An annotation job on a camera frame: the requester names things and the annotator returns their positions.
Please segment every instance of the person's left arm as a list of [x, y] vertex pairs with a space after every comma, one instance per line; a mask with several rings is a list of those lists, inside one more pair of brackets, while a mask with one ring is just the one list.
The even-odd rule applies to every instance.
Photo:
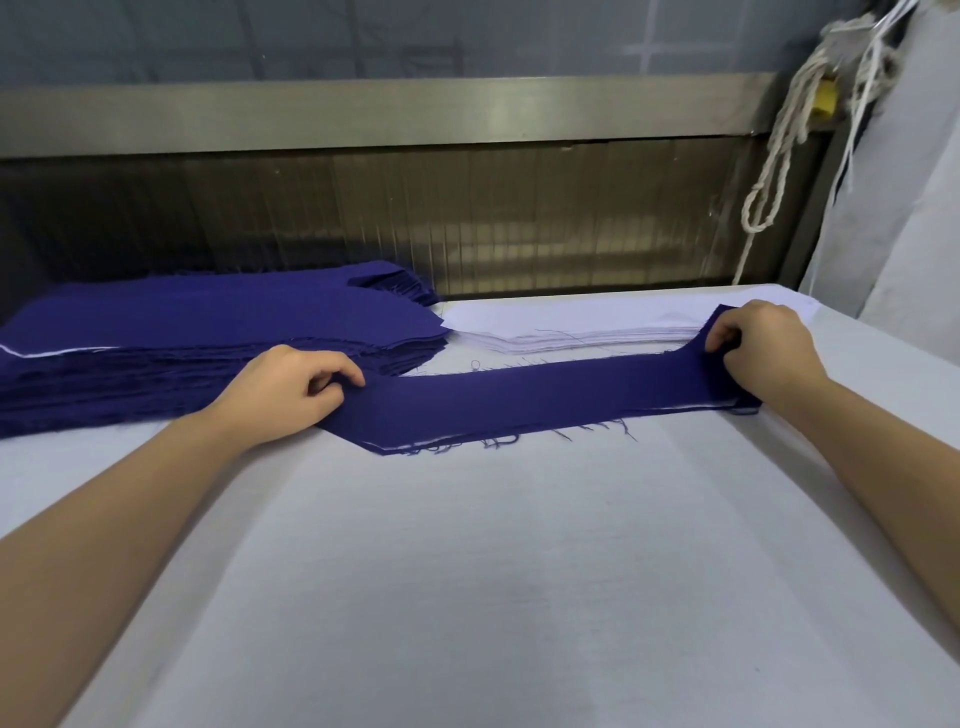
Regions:
[[166, 563], [217, 475], [314, 425], [363, 374], [337, 352], [274, 347], [206, 409], [0, 539], [0, 723], [55, 726]]

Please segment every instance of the bare skin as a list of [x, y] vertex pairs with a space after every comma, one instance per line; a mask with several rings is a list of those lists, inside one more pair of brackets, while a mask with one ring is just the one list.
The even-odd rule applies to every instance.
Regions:
[[786, 306], [727, 311], [707, 340], [740, 385], [823, 454], [960, 626], [960, 451], [827, 376], [813, 338]]
[[338, 352], [274, 347], [180, 418], [0, 540], [0, 724], [55, 726], [150, 589], [217, 475], [340, 406]]
[[[817, 447], [960, 625], [960, 452], [830, 380], [792, 310], [728, 311], [708, 350], [738, 332], [733, 377]], [[0, 540], [0, 723], [60, 721], [217, 474], [340, 406], [336, 372], [364, 383], [340, 353], [264, 352], [207, 409]]]

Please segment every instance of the white string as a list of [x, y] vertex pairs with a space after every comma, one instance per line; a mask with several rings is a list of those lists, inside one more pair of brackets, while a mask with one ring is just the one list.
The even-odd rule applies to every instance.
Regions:
[[[806, 142], [809, 135], [810, 114], [816, 99], [817, 88], [828, 73], [836, 70], [836, 61], [829, 53], [831, 34], [863, 32], [871, 30], [870, 41], [857, 65], [856, 76], [853, 82], [852, 97], [849, 101], [852, 125], [847, 139], [840, 169], [831, 185], [827, 212], [836, 200], [837, 186], [843, 177], [844, 170], [848, 171], [847, 181], [852, 183], [852, 155], [856, 141], [856, 130], [863, 121], [864, 113], [871, 101], [889, 90], [896, 81], [896, 71], [899, 69], [897, 52], [884, 42], [886, 34], [918, 3], [918, 0], [900, 0], [898, 4], [875, 24], [874, 17], [867, 13], [862, 17], [847, 22], [830, 23], [823, 30], [823, 40], [817, 46], [813, 55], [801, 66], [794, 75], [787, 91], [783, 106], [774, 121], [774, 127], [767, 143], [767, 159], [763, 162], [759, 178], [751, 188], [750, 194], [743, 203], [740, 214], [740, 223], [747, 232], [747, 241], [737, 262], [736, 273], [733, 276], [733, 285], [739, 284], [747, 264], [747, 258], [754, 246], [756, 235], [770, 228], [777, 219], [786, 191], [787, 177], [790, 173], [790, 163], [794, 147]], [[773, 203], [764, 214], [764, 209], [770, 202], [773, 192]], [[811, 284], [816, 276], [816, 266], [819, 265], [820, 248], [811, 261]]]

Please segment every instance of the purple fabric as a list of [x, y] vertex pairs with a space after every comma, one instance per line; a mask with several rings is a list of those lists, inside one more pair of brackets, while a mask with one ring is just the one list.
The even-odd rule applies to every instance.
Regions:
[[395, 376], [445, 346], [436, 294], [392, 263], [65, 284], [0, 328], [0, 437], [177, 417], [279, 343]]
[[320, 426], [381, 454], [415, 452], [577, 425], [695, 409], [753, 410], [759, 401], [706, 353], [720, 306], [674, 352], [456, 375], [385, 377], [350, 388]]

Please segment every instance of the table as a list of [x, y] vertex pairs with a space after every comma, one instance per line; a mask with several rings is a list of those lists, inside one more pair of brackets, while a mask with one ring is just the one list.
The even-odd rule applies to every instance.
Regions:
[[[826, 308], [811, 330], [832, 376], [960, 446], [960, 369]], [[454, 342], [425, 369], [477, 363], [524, 361]], [[264, 448], [64, 725], [957, 724], [957, 632], [796, 433], [765, 412], [627, 424]], [[0, 533], [159, 427], [0, 443]]]

